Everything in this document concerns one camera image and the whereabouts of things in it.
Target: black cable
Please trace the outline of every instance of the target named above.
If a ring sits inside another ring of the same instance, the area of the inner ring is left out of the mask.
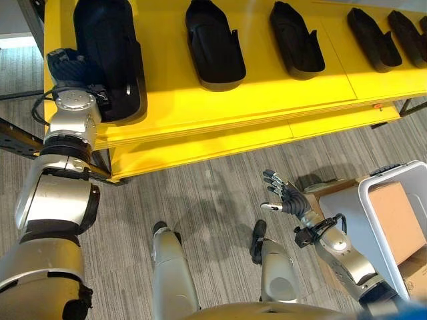
[[[342,232],[344,232],[345,234],[347,234],[347,219],[346,219],[346,217],[342,213],[337,213],[335,215],[335,217],[332,217],[330,219],[331,220],[325,219],[322,222],[320,222],[320,223],[318,223],[317,225],[314,226],[314,228],[316,229],[316,233],[317,233],[318,230],[323,229],[323,227],[324,227],[323,224],[324,223],[326,223],[326,225],[327,225],[327,227],[322,231],[322,233],[320,233],[318,235],[318,237],[316,237],[315,241],[317,241],[318,239],[321,239],[322,236],[325,234],[325,232],[327,230],[329,230],[332,227],[335,227],[336,224],[337,224],[337,222],[338,222],[338,220],[340,220],[340,219],[342,220]]]
[[[50,94],[52,94],[52,90],[48,90],[47,92],[42,94],[40,98],[37,98],[37,100],[34,102],[33,107],[31,108],[31,116],[33,116],[34,120],[46,126],[50,126],[50,124],[46,122],[46,120],[44,120],[42,116],[40,116],[37,108],[40,106],[40,103]]]

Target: gray carpet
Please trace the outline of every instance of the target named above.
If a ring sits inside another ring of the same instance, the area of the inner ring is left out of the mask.
[[[23,70],[16,70],[23,82],[39,83]],[[41,135],[29,116],[31,103],[0,103],[0,117]],[[348,295],[325,284],[314,249],[294,244],[296,219],[260,210],[261,202],[276,199],[266,191],[262,171],[275,169],[305,187],[315,176],[324,181],[357,177],[413,159],[427,161],[427,109],[375,130],[354,129],[148,173],[121,187],[100,185],[98,220],[80,237],[87,282],[95,291],[89,318],[151,319],[151,228],[159,220],[181,232],[203,308],[259,299],[261,269],[252,264],[248,247],[252,227],[262,218],[268,237],[283,243],[294,260],[304,303],[359,310]],[[0,255],[17,238],[13,210],[30,164],[0,151]]]

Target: metal frame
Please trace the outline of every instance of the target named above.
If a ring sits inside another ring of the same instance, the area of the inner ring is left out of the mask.
[[[401,118],[406,117],[407,115],[411,115],[419,110],[422,110],[424,108],[427,108],[427,102],[423,102],[415,107],[412,107],[411,109],[408,110],[408,106],[411,102],[412,98],[408,98],[407,100],[405,100],[405,103],[403,104],[402,109],[399,112],[399,116]],[[376,125],[371,125],[371,128],[375,129],[375,128],[379,128],[382,127],[383,125],[386,125],[387,122],[383,122],[383,123],[379,123]]]
[[[35,95],[42,95],[44,94],[44,90],[32,90],[32,91],[24,91],[24,92],[18,92],[18,93],[10,93],[7,95],[0,95],[0,101],[7,101],[7,100],[16,100],[21,98],[28,98]]]
[[[42,139],[0,118],[0,149],[28,159],[34,159],[42,148]],[[94,151],[92,157],[95,164],[90,164],[90,177],[94,180],[110,183],[108,179],[111,179],[111,169],[105,164],[101,153]]]
[[[44,44],[44,0],[17,0],[22,14],[28,24],[31,34],[43,56],[43,44]]]

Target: robot leg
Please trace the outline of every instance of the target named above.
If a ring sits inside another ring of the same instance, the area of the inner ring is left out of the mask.
[[[154,226],[154,320],[178,320],[200,309],[179,235],[160,221]]]
[[[258,220],[252,235],[251,256],[262,264],[261,301],[297,303],[299,287],[292,260],[283,246],[266,239],[266,222]]]

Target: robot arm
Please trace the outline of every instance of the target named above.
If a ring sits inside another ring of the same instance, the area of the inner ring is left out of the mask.
[[[55,102],[15,212],[22,236],[0,261],[2,319],[84,319],[91,307],[77,235],[96,220],[89,162],[101,117],[84,88],[61,91]]]
[[[316,253],[331,267],[348,293],[362,306],[398,299],[384,278],[360,252],[354,249],[346,235],[343,215],[324,219],[315,213],[304,195],[289,181],[284,181],[272,171],[264,171],[264,179],[270,184],[268,189],[279,195],[282,203],[262,203],[261,208],[290,213],[302,223],[297,227],[295,241],[299,247],[314,245]],[[343,219],[344,230],[336,228],[337,220]]]
[[[21,237],[0,260],[2,320],[86,318],[92,290],[84,285],[77,236],[95,222],[99,204],[99,189],[89,181],[97,126],[146,110],[128,1],[79,0],[74,25],[77,50],[47,55],[56,86],[32,110],[49,130],[17,204]],[[48,94],[57,106],[51,123],[37,112]]]

